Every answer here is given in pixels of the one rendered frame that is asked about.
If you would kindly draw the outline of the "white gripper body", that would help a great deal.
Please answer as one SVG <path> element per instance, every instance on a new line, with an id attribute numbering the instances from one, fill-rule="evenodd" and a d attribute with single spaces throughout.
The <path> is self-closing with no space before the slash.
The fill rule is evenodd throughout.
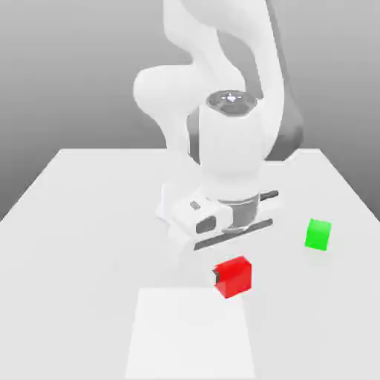
<path id="1" fill-rule="evenodd" d="M 263 229 L 268 229 L 273 223 L 273 218 L 268 217 L 239 232 L 223 232 L 212 237 L 202 238 L 196 242 L 193 250 L 189 253 L 189 265 L 212 266 L 236 258 L 239 255 L 236 248 L 239 247 L 242 240 L 246 240 L 246 236 L 255 235 Z"/>

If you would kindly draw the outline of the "small red cube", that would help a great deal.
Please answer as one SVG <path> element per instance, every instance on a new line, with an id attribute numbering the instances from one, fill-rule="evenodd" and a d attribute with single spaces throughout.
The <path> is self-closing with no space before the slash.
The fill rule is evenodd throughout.
<path id="1" fill-rule="evenodd" d="M 244 256 L 219 263 L 213 273 L 214 286 L 224 298 L 231 298 L 252 287 L 252 265 Z"/>

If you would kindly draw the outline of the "small green cube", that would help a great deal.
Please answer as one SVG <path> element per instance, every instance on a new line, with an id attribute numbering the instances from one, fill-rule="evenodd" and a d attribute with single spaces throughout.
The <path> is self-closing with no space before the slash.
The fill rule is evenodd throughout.
<path id="1" fill-rule="evenodd" d="M 305 238 L 305 247 L 326 251 L 332 224 L 323 220 L 310 219 Z"/>

